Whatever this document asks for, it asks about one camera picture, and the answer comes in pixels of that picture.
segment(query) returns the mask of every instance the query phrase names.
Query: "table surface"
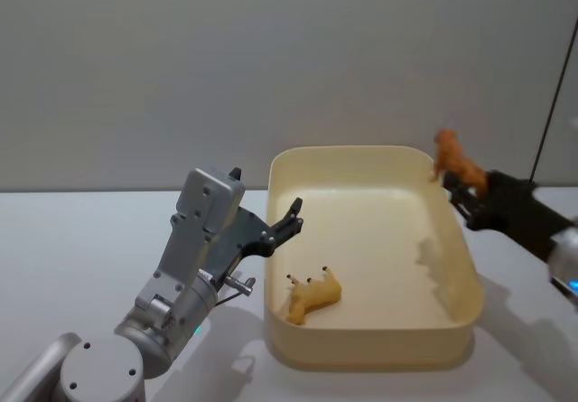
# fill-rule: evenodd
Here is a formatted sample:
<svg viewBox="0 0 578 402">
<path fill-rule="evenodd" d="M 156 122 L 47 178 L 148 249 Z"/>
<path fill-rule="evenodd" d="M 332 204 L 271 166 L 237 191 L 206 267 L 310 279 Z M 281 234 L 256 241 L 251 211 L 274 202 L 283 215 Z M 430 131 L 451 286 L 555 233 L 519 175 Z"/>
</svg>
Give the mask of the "table surface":
<svg viewBox="0 0 578 402">
<path fill-rule="evenodd" d="M 178 192 L 0 194 L 0 393 L 63 332 L 110 334 L 156 268 Z M 578 189 L 542 189 L 570 217 Z M 266 192 L 243 206 L 264 217 Z M 287 368 L 263 341 L 264 259 L 239 267 L 256 291 L 211 312 L 172 368 L 146 382 L 154 402 L 578 400 L 578 315 L 546 267 L 494 232 L 464 230 L 486 292 L 471 357 L 423 373 Z"/>
</svg>

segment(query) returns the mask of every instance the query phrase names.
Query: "toy animal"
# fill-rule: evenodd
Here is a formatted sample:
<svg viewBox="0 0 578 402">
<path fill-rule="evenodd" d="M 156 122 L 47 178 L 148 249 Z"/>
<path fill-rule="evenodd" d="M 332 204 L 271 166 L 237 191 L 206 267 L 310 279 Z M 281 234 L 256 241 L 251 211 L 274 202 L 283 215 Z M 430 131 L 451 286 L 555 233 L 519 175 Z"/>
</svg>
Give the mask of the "toy animal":
<svg viewBox="0 0 578 402">
<path fill-rule="evenodd" d="M 341 299 L 341 285 L 328 267 L 324 266 L 323 272 L 323 280 L 308 278 L 306 284 L 289 274 L 287 275 L 287 278 L 293 283 L 293 288 L 286 321 L 295 325 L 303 325 L 307 313 L 335 304 Z"/>
<path fill-rule="evenodd" d="M 463 155 L 458 135 L 451 129 L 441 129 L 435 136 L 437 159 L 433 167 L 432 181 L 436 181 L 440 172 L 452 172 L 466 185 L 473 187 L 477 197 L 488 192 L 488 177 L 471 159 Z"/>
</svg>

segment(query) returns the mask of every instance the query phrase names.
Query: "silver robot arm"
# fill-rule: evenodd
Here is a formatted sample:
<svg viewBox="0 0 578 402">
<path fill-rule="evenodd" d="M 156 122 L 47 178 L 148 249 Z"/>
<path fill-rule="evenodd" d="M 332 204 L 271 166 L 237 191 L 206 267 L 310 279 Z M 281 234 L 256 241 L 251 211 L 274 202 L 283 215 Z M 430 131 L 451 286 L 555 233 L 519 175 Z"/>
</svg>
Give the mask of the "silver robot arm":
<svg viewBox="0 0 578 402">
<path fill-rule="evenodd" d="M 171 367 L 212 308 L 251 294 L 255 278 L 241 282 L 231 276 L 240 261 L 270 257 L 301 231 L 301 199 L 271 227 L 239 207 L 245 192 L 240 174 L 190 172 L 159 266 L 115 334 L 96 341 L 63 334 L 0 402 L 145 402 L 145 379 Z M 218 302 L 223 285 L 238 293 Z"/>
</svg>

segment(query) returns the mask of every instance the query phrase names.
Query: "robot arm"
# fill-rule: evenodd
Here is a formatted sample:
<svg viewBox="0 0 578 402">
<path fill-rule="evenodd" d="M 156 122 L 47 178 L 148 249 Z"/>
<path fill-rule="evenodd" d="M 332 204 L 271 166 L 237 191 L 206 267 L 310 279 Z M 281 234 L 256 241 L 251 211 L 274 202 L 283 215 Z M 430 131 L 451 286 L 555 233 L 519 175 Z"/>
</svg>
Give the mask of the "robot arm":
<svg viewBox="0 0 578 402">
<path fill-rule="evenodd" d="M 168 370 L 215 305 L 249 295 L 255 278 L 231 274 L 247 256 L 270 257 L 301 232 L 296 199 L 269 227 L 239 207 L 241 171 L 191 172 L 171 217 L 172 234 L 159 266 L 115 329 L 99 341 L 63 334 L 0 396 L 0 402 L 145 402 L 145 379 Z M 237 294 L 217 301 L 228 285 Z"/>
<path fill-rule="evenodd" d="M 536 185 L 501 172 L 488 172 L 488 193 L 481 199 L 453 173 L 443 187 L 450 203 L 471 230 L 492 229 L 546 262 L 552 284 L 578 305 L 578 228 L 575 222 L 534 198 Z"/>
</svg>

